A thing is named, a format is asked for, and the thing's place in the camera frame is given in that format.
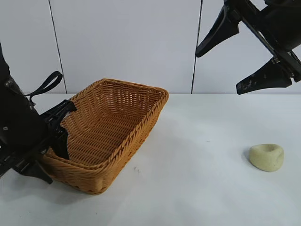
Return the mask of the right gripper speckled black finger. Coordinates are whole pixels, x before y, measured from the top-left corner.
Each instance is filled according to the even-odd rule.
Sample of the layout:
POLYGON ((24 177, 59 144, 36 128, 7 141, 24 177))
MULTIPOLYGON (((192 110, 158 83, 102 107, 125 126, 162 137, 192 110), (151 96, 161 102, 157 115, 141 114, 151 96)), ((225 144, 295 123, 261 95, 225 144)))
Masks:
POLYGON ((292 85, 290 72, 283 62, 270 59, 259 70, 236 84, 237 94, 245 94, 261 89, 287 88, 292 85))

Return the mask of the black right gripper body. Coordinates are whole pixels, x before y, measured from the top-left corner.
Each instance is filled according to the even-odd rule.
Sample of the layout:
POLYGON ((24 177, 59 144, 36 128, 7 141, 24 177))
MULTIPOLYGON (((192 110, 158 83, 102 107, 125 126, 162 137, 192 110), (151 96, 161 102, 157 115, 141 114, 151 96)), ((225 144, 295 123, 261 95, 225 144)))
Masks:
POLYGON ((267 0, 259 10, 249 0, 226 0, 256 38, 283 62, 290 72, 291 81, 300 82, 301 62, 293 49, 301 44, 301 2, 299 0, 267 0))

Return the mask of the right gripper smooth black finger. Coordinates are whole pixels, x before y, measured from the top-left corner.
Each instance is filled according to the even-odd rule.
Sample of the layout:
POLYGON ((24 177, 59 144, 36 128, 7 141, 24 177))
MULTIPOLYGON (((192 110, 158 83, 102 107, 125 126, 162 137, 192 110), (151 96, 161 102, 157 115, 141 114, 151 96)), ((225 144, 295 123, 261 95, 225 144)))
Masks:
POLYGON ((207 36, 197 46, 195 55, 202 57, 212 48, 239 33, 240 16, 229 6, 223 5, 207 36))

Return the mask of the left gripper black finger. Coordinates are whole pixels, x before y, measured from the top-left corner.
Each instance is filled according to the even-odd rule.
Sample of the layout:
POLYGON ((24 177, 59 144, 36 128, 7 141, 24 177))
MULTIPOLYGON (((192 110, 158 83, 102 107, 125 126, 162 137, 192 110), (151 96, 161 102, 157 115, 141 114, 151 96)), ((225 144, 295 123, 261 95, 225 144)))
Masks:
POLYGON ((58 126, 55 129, 50 126, 48 128, 50 133, 49 148, 52 149, 56 156, 68 160, 67 130, 61 126, 58 126))
POLYGON ((45 181, 48 184, 52 184, 52 178, 43 170, 38 162, 26 162, 24 166, 20 168, 20 174, 27 177, 38 178, 45 181))

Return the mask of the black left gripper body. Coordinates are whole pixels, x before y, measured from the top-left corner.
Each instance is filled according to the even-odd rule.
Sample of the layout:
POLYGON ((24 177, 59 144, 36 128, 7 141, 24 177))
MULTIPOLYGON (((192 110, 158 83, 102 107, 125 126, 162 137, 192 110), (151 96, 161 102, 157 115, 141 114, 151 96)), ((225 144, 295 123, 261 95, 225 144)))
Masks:
POLYGON ((36 161, 49 147, 48 125, 37 113, 32 97, 53 88, 52 77, 30 94, 23 94, 11 77, 0 79, 0 173, 20 174, 26 162, 36 161))

